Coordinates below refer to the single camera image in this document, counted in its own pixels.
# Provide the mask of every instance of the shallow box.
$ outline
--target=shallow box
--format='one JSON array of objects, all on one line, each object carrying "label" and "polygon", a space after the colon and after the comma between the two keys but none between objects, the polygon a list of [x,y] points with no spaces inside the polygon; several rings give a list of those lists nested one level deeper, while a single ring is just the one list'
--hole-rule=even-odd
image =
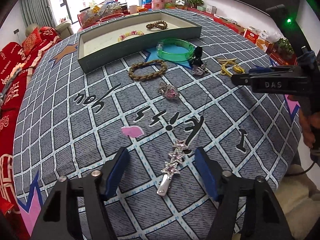
[{"label": "shallow box", "polygon": [[[168,28],[148,30],[146,25],[165,21]],[[130,31],[142,31],[145,35],[129,36],[118,42],[120,35]],[[201,25],[165,12],[150,12],[124,17],[82,33],[78,44],[78,62],[84,73],[89,73],[107,63],[141,50],[157,46],[168,38],[198,39]]]}]

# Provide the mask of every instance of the brown star print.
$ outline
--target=brown star print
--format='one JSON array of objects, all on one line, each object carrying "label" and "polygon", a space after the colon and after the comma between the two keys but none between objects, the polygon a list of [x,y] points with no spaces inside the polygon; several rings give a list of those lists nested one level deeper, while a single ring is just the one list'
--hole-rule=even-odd
[{"label": "brown star print", "polygon": [[71,54],[72,52],[76,52],[78,50],[78,44],[73,44],[73,45],[67,45],[65,48],[55,55],[53,58],[51,58],[49,61],[53,61],[53,65],[56,65],[64,56]]}]

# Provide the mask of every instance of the red tray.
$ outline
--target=red tray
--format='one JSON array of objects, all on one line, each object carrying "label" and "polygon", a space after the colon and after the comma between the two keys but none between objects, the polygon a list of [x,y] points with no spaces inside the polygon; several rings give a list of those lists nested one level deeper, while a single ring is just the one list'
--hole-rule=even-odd
[{"label": "red tray", "polygon": [[121,17],[123,16],[124,14],[123,13],[116,13],[116,14],[111,14],[111,15],[108,15],[106,17],[103,17],[99,20],[99,23],[103,23],[105,21],[108,21],[108,20],[111,20],[111,19],[114,19],[114,18],[118,18],[118,17]]}]

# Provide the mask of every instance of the pink and yellow beaded bracelet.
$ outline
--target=pink and yellow beaded bracelet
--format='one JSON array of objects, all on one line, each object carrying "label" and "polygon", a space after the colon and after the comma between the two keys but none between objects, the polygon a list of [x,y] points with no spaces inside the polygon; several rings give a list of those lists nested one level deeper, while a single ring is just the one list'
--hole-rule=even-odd
[{"label": "pink and yellow beaded bracelet", "polygon": [[131,31],[131,32],[127,32],[125,34],[122,34],[119,38],[118,38],[118,42],[123,41],[126,37],[132,36],[132,35],[144,35],[144,33],[142,31]]}]

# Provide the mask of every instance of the checkered tablecloth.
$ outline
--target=checkered tablecloth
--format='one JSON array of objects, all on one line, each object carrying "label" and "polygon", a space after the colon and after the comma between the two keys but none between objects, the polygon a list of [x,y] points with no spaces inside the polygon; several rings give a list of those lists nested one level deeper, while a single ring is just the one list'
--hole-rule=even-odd
[{"label": "checkered tablecloth", "polygon": [[[175,139],[186,139],[186,127],[204,117],[189,144],[204,147],[211,159],[237,176],[262,175],[276,189],[297,151],[300,128],[297,115],[289,115],[283,95],[253,94],[249,87],[235,87],[220,74],[215,57],[238,58],[248,71],[255,65],[268,67],[268,56],[244,37],[210,19],[183,10],[165,10],[203,26],[199,39],[209,72],[195,77],[181,65],[168,62],[164,76],[134,82],[128,76],[133,63],[148,60],[148,51],[137,52],[84,74],[77,53],[50,61],[67,45],[78,42],[77,33],[52,47],[43,57],[26,91],[18,118],[14,143],[14,181],[17,198],[26,203],[30,183],[39,174],[38,185],[45,201],[57,178],[80,178],[114,157],[121,146],[128,148],[130,163],[115,197],[106,209],[118,239],[204,239],[216,212],[216,203],[206,194],[194,165],[193,152],[178,166],[166,197],[156,194]],[[154,72],[148,66],[137,73]],[[168,101],[157,93],[163,81],[176,86],[180,97]],[[92,108],[95,100],[121,84]],[[147,107],[136,121],[137,112]],[[171,118],[179,112],[172,127]],[[129,138],[121,127],[137,125],[144,135]],[[236,150],[239,129],[247,132],[246,153]],[[235,231],[244,218],[240,199]],[[91,239],[84,200],[79,198],[84,239]]]}]

